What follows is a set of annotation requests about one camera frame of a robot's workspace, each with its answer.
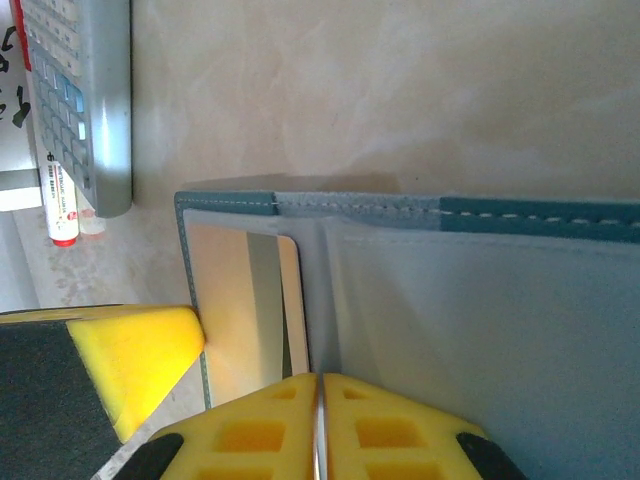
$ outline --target white stitching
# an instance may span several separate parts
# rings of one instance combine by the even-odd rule
[[[586,218],[562,218],[562,217],[540,217],[538,215],[522,215],[519,213],[490,213],[481,212],[473,213],[469,211],[454,212],[452,210],[441,210],[439,208],[422,208],[422,207],[394,207],[392,205],[373,205],[373,204],[340,204],[335,202],[313,203],[313,202],[247,202],[234,200],[203,200],[203,199],[180,199],[176,203],[194,203],[194,204],[210,204],[210,205],[251,205],[260,207],[274,207],[278,205],[287,205],[292,207],[312,207],[312,208],[332,208],[332,209],[352,209],[352,210],[382,210],[397,211],[418,214],[431,215],[453,215],[460,217],[478,217],[478,218],[502,218],[505,220],[528,220],[546,223],[572,223],[574,225],[600,225],[600,226],[618,226],[628,228],[640,228],[640,220],[625,222],[615,218],[604,218],[601,220],[589,220]]]

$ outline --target calculator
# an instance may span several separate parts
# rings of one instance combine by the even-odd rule
[[[129,0],[20,3],[43,144],[96,215],[121,215],[132,188]]]

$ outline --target yellow foam block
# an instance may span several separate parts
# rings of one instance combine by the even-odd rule
[[[324,387],[329,480],[481,480],[456,440],[478,426],[342,375]]]
[[[67,322],[118,438],[125,442],[198,358],[204,337],[188,307]]]
[[[301,374],[160,430],[184,444],[162,480],[310,480],[314,374]]]

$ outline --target wallet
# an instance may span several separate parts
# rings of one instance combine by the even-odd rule
[[[640,478],[640,204],[175,195],[208,406],[340,372],[481,425],[532,479]]]

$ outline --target white marker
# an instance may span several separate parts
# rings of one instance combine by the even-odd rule
[[[58,247],[70,247],[79,232],[73,180],[50,153],[40,167],[40,181],[49,237]]]

